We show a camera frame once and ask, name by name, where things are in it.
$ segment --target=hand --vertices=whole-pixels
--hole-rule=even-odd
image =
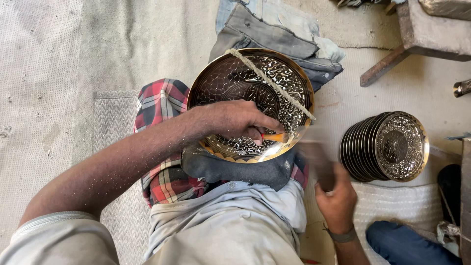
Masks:
[[[261,113],[253,101],[221,101],[203,108],[211,113],[209,117],[212,119],[215,134],[230,138],[246,136],[252,138],[255,144],[261,145],[261,133],[265,132],[265,128],[284,133],[283,125]]]
[[[334,173],[336,183],[332,194],[326,194],[317,183],[316,201],[329,230],[336,234],[346,234],[353,228],[357,193],[351,185],[348,172],[339,163],[334,165]]]

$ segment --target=light grey shirt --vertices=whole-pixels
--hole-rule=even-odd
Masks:
[[[154,205],[145,264],[302,264],[303,196],[294,180],[278,192],[228,182],[196,199]],[[82,212],[25,223],[0,256],[0,265],[118,263],[109,231]]]

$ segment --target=red plaid fabric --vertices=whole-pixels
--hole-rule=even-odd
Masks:
[[[138,97],[139,111],[134,121],[134,133],[185,112],[189,91],[181,81],[167,78],[144,86]],[[204,179],[193,178],[183,172],[180,161],[181,152],[177,152],[142,176],[144,199],[150,207],[194,199],[227,182],[207,183]],[[304,189],[309,175],[308,166],[300,156],[296,156],[294,162],[291,178]]]

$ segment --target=twisted rope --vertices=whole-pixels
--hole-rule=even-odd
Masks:
[[[277,85],[273,80],[268,78],[262,70],[258,69],[252,61],[244,57],[240,52],[236,49],[232,48],[230,50],[226,50],[226,53],[230,53],[235,57],[239,58],[247,67],[252,69],[258,76],[260,76],[265,82],[271,85],[276,91],[278,91],[283,97],[285,97],[291,104],[297,107],[300,111],[306,114],[311,120],[315,121],[316,118],[312,115],[299,101],[295,100],[292,96],[288,94],[288,92],[284,91],[279,85]]]

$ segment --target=bracelet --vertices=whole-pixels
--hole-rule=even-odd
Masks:
[[[355,227],[353,227],[346,234],[332,233],[332,232],[330,232],[330,230],[328,228],[325,228],[324,230],[326,230],[327,233],[329,233],[332,240],[337,241],[339,243],[347,243],[347,242],[350,242],[350,241],[354,240],[357,237],[357,231],[355,231]]]

